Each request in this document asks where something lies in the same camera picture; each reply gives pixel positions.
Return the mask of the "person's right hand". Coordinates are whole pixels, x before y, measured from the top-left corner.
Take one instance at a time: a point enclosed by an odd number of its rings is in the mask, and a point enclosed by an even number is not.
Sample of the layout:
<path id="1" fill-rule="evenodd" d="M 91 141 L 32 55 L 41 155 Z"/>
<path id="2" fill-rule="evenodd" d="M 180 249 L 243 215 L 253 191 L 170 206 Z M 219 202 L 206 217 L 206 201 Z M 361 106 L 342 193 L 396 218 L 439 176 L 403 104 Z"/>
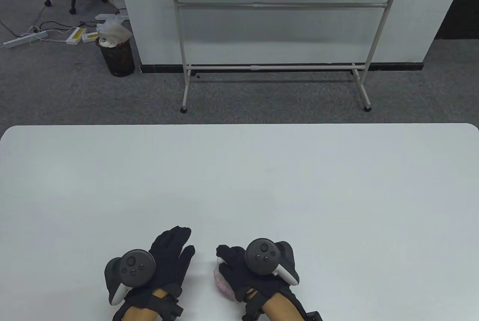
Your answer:
<path id="1" fill-rule="evenodd" d="M 275 294 L 290 289 L 289 284 L 278 276 L 253 273 L 246 264 L 245 249 L 240 246 L 219 245 L 217 257 L 224 261 L 219 265 L 219 272 L 229 283 L 239 302 L 244 301 L 250 291 L 257 291 L 268 300 Z"/>

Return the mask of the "person's left hand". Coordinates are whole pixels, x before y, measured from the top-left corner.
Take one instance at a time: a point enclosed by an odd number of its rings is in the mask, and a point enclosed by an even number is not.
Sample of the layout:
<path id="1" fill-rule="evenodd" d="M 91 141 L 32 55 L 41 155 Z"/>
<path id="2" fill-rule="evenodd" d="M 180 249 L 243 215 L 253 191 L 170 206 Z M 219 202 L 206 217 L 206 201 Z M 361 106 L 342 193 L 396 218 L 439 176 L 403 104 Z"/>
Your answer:
<path id="1" fill-rule="evenodd" d="M 155 260 L 154 275 L 144 286 L 128 292 L 128 297 L 149 295 L 156 290 L 180 297 L 186 272 L 195 254 L 195 247 L 186 245 L 191 232 L 189 227 L 175 226 L 155 239 L 149 251 Z"/>

